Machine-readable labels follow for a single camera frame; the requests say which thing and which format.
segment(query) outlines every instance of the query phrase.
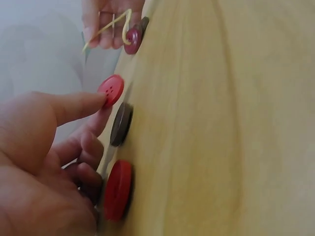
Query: red button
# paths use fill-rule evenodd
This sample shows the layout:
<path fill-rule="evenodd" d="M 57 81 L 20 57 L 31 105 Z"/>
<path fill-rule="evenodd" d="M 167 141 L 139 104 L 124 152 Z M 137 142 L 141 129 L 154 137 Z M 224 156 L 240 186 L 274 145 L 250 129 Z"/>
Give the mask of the red button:
<path fill-rule="evenodd" d="M 109 175 L 104 194 L 104 216 L 119 221 L 125 211 L 131 186 L 131 164 L 124 160 L 115 162 Z"/>
<path fill-rule="evenodd" d="M 136 54 L 142 42 L 142 33 L 137 28 L 131 28 L 126 34 L 126 39 L 131 42 L 130 45 L 125 44 L 125 52 L 129 55 Z"/>
<path fill-rule="evenodd" d="M 111 75 L 99 87 L 98 92 L 106 94 L 105 108 L 113 106 L 124 90 L 124 80 L 120 75 Z"/>

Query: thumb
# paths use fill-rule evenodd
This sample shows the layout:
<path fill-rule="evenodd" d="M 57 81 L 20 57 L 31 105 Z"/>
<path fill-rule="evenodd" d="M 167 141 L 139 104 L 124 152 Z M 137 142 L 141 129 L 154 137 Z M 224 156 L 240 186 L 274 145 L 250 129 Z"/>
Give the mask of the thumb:
<path fill-rule="evenodd" d="M 82 0 L 83 34 L 86 42 L 89 42 L 99 30 L 99 1 Z M 89 46 L 97 47 L 98 42 L 99 37 L 96 37 L 89 43 Z"/>

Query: button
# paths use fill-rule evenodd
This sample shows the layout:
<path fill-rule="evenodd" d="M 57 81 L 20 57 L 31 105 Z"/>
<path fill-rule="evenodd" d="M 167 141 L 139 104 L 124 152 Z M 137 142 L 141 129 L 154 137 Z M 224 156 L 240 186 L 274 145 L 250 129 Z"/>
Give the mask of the button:
<path fill-rule="evenodd" d="M 125 160 L 115 162 L 108 177 L 104 193 L 104 217 L 119 221 L 124 215 L 129 200 L 132 166 Z"/>
<path fill-rule="evenodd" d="M 133 107 L 130 104 L 123 102 L 116 113 L 112 132 L 110 134 L 110 144 L 112 146 L 118 147 L 124 143 L 130 128 L 132 115 Z"/>
<path fill-rule="evenodd" d="M 105 108 L 113 106 L 124 90 L 124 80 L 120 75 L 111 75 L 99 87 L 97 92 L 106 94 Z"/>
<path fill-rule="evenodd" d="M 131 42 L 131 44 L 124 45 L 124 49 L 127 54 L 132 55 L 138 52 L 148 23 L 149 18 L 143 17 L 139 24 L 136 24 L 134 27 L 128 30 L 126 38 L 129 42 Z"/>
<path fill-rule="evenodd" d="M 138 52 L 138 49 L 140 48 L 141 42 L 142 42 L 142 33 L 137 28 L 131 28 L 128 30 L 126 34 L 126 38 L 129 42 L 131 42 L 130 45 L 125 44 L 125 52 L 129 55 L 136 54 Z"/>

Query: yellow string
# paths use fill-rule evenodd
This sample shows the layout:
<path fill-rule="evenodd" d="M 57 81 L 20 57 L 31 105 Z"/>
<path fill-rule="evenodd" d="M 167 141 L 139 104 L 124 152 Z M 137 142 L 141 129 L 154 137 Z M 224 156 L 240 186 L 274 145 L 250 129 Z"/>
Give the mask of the yellow string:
<path fill-rule="evenodd" d="M 82 52 L 84 52 L 86 50 L 86 48 L 88 47 L 89 43 L 95 39 L 99 34 L 101 34 L 102 32 L 104 32 L 107 28 L 109 28 L 110 26 L 112 26 L 113 24 L 115 24 L 116 22 L 120 21 L 124 16 L 126 16 L 126 22 L 124 24 L 123 27 L 123 42 L 124 44 L 130 45 L 131 42 L 129 42 L 126 39 L 126 33 L 127 33 L 127 26 L 129 26 L 129 22 L 131 19 L 131 14 L 132 14 L 132 10 L 128 9 L 127 11 L 125 11 L 123 14 L 121 14 L 118 18 L 116 18 L 115 20 L 113 20 L 112 22 L 110 22 L 109 24 L 107 24 L 106 26 L 104 26 L 103 28 L 101 28 L 83 47 Z"/>

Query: hand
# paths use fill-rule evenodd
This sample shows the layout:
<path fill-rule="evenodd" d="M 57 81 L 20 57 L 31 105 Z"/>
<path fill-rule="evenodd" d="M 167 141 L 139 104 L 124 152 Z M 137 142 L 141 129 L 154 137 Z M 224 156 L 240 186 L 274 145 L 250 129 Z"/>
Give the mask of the hand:
<path fill-rule="evenodd" d="M 32 92 L 0 105 L 1 235 L 95 234 L 94 205 L 102 186 L 96 169 L 103 155 L 97 136 L 111 113 L 102 109 L 105 100 L 101 93 Z M 52 146 L 58 126 L 92 114 Z"/>
<path fill-rule="evenodd" d="M 141 20 L 142 8 L 145 0 L 82 0 L 82 20 L 84 25 L 84 38 L 88 42 L 96 32 L 117 18 L 127 9 L 132 9 L 131 27 Z M 110 27 L 99 37 L 93 39 L 91 48 L 100 45 L 104 49 L 113 47 L 118 49 L 123 45 L 122 31 L 125 19 L 115 24 L 114 32 Z"/>

